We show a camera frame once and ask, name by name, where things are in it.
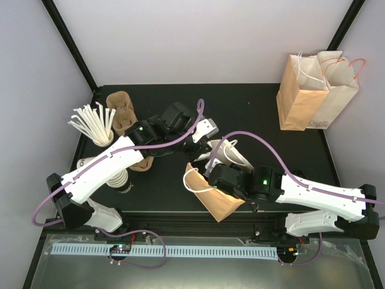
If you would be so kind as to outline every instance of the white rope handle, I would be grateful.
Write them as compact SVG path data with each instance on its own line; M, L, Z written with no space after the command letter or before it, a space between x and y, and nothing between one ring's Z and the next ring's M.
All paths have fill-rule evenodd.
M185 186L186 190L188 191L191 191L193 193L204 193L206 191L211 191L213 190L213 188L207 188L207 189L204 189L204 190L199 190L199 191L194 191L193 189L189 188L187 183L186 183L186 176L191 173L193 170L197 171L198 172L198 169L196 167L193 167L192 169L188 170L187 172L185 172L185 174L183 175L183 185Z
M301 69L301 62L304 61L304 60L312 60L312 61L315 61L321 71L321 75L322 75L322 69L321 69L321 66L319 65L318 61L316 61L315 59L312 59L312 58L304 58L300 61L300 57L302 57L302 51L300 51L298 53L298 57L297 57L297 65L298 65L298 73L297 73L297 79L298 77L300 77L300 72L302 72L303 74L305 74L307 77L311 78L311 79L314 79L314 80L317 80L319 82L322 82L324 83L324 81L322 79L318 79L318 78L315 78L315 77L312 77L306 73L304 73L304 71Z
M231 149L231 148L234 148L234 146L235 146L237 143L238 143L237 140L232 140L232 141L230 141L230 143L226 144L226 145L224 146L224 149L223 149L223 155L224 155L225 158L227 158L228 161L231 161L233 164L237 164L237 165L239 165L239 166L245 167L245 166L247 166L246 164L238 163L238 162L232 160L231 158L229 158L229 156L226 154L226 149L227 149L230 145L231 145L230 149Z

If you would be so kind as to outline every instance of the paper bag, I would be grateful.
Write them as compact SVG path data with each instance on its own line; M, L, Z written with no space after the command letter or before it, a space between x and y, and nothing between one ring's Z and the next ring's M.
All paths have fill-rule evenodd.
M341 54L342 51L323 51L318 54L329 93L308 128L327 129L360 88L357 81L359 73L355 74L349 60L340 57Z
M193 167L190 163L186 166L186 172ZM186 184L194 191L212 188L199 172L193 170L186 175ZM222 221L234 212L245 201L212 188L203 193L194 193L217 222Z
M317 56L290 55L277 95L281 129L304 131L327 93Z

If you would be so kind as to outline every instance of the bag handle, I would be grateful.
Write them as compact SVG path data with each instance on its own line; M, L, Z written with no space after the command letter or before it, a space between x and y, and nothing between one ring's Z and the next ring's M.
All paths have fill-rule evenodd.
M300 72L302 72L303 74L305 74L307 77L311 78L311 79L314 79L314 80L317 80L321 83L324 83L324 81L322 79L318 79L318 78L315 78L315 77L312 77L306 73L304 73L304 71L301 69L301 62L304 61L305 59L308 59L308 60L312 60L312 61L315 61L319 67L319 69L321 70L321 75L322 75L322 68L321 66L319 65L318 61L316 61L315 59L312 59L312 58L304 58L300 61L300 57L302 57L302 51L300 51L298 53L298 58L297 58L297 65L298 65L298 75L297 75L297 79L300 77Z
M336 62L329 63L328 66L325 68L325 71L322 71L322 69L321 69L322 75L325 75L326 70L327 70L327 69L329 68L329 66L331 66L332 64L337 64L338 62L345 61L345 59L343 59L343 58L341 58L341 57L331 57L331 58L326 59L326 60L324 60L323 62L321 62L321 64L324 63L324 62L326 62L326 61L332 60L332 59L338 59L338 60L337 60Z
M353 60L352 62L350 62L349 66L351 66L353 63L355 63L357 60L361 60L361 61L362 61L362 66L361 66L360 70L357 72L357 74L355 75L355 77L353 78L354 80L357 79L358 75L361 73L363 67L364 67L365 64L366 64L366 60L365 60L365 59L363 59L363 58L357 58L357 59Z

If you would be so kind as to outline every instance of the black corner post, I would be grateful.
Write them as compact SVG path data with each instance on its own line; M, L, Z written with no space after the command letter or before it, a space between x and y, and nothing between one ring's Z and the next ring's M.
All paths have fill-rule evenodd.
M333 36L333 39L331 40L327 50L333 51L338 49L338 46L341 44L342 39L345 37L345 34L348 32L351 24L353 23L364 3L365 0L353 0L345 14L345 17L342 19L342 22L339 25L336 34Z
M42 0L42 3L47 9L47 12L49 13L52 21L54 22L56 28L58 29L61 37L63 38L64 42L66 43L69 51L72 54L73 59L79 66L79 69L81 73L83 74L86 82L91 88L91 91L93 93L96 93L98 91L98 87L96 85L95 80L93 79L91 72L89 71L86 63L84 62L84 59L82 55L80 54L80 51L78 47L76 46L75 41L73 41L73 38L70 34L70 31L68 30L66 24L63 21L63 18L61 17L55 3L53 0Z

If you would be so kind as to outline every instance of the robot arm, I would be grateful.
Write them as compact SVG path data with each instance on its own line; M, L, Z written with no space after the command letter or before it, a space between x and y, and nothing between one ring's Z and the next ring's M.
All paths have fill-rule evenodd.
M49 176L47 184L51 192L61 185L68 184L53 197L66 228L75 229L90 225L108 232L119 228L122 225L119 212L92 201L91 195L111 177L148 156L160 157L181 151L188 154L191 160L195 160L201 154L208 153L211 147L207 140L218 132L211 119L200 120L193 134L167 148L140 151L127 149L173 141L186 133L195 121L196 117L187 108L175 103L161 116L136 122L112 146L77 170L61 178L57 174Z
M376 199L375 187L340 188L296 177L301 182L346 196ZM209 175L209 184L223 192L249 202L278 202L303 205L319 211L289 213L286 232L300 237L313 232L344 232L353 238L371 240L379 229L378 214L373 204L343 199L300 187L283 170L270 167L255 168L251 173L237 166L217 164Z

